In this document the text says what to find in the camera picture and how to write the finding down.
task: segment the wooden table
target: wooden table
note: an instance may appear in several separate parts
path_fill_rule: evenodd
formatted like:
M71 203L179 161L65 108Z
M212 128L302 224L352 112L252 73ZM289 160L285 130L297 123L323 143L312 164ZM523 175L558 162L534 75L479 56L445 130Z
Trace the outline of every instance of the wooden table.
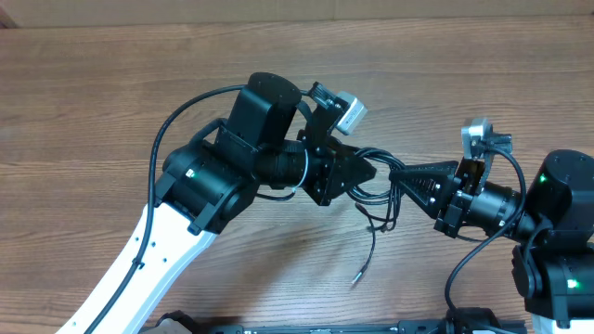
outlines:
M146 201L161 122L207 90L255 71L359 96L367 118L348 144L405 163L459 160L464 119L514 135L528 183L547 153L594 155L594 18L399 19L0 32L0 331L54 332L120 252ZM174 123L161 160L235 95ZM296 117L289 137L304 125ZM373 188L387 184L385 170ZM517 181L496 160L492 180ZM433 231L405 199L368 256L367 222L342 197L317 207L256 200L175 282L149 320L184 310L246 325L387 323L442 317L444 284L472 244ZM481 237L480 231L464 231ZM457 305L529 320L496 241L453 289Z

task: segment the green light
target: green light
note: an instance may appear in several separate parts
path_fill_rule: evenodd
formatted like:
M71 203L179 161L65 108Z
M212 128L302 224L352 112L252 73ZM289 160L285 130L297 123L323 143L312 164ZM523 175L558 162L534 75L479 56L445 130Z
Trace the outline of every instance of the green light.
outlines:
M569 288L569 289L578 289L579 288L579 282L576 281L575 279L568 279L567 280L567 288Z

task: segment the wooden surface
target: wooden surface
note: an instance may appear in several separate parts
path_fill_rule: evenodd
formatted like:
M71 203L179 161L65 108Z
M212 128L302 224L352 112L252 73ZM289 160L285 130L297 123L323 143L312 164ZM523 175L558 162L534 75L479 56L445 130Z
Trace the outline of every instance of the wooden surface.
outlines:
M49 333L82 304L136 225L161 122L207 90L255 71L359 96L369 114L348 144L405 163L458 160L464 119L514 135L528 183L547 153L594 155L594 18L401 19L0 32L0 332ZM192 108L161 160L230 111ZM289 137L304 122L296 117ZM492 179L517 181L496 160ZM385 170L371 188L387 184ZM472 249L433 231L405 199L368 256L366 220L347 197L317 207L256 200L175 282L151 317L184 310L247 325L442 317L443 288ZM478 231L464 231L481 237ZM499 240L463 270L457 305L528 320Z
M2 6L19 27L48 28L280 20L589 15L594 11L594 0L0 0Z

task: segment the wall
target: wall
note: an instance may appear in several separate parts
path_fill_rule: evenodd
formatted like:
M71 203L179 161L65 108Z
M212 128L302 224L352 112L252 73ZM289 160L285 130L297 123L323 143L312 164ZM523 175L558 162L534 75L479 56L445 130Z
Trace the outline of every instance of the wall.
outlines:
M594 0L0 0L23 28L159 23L585 15Z

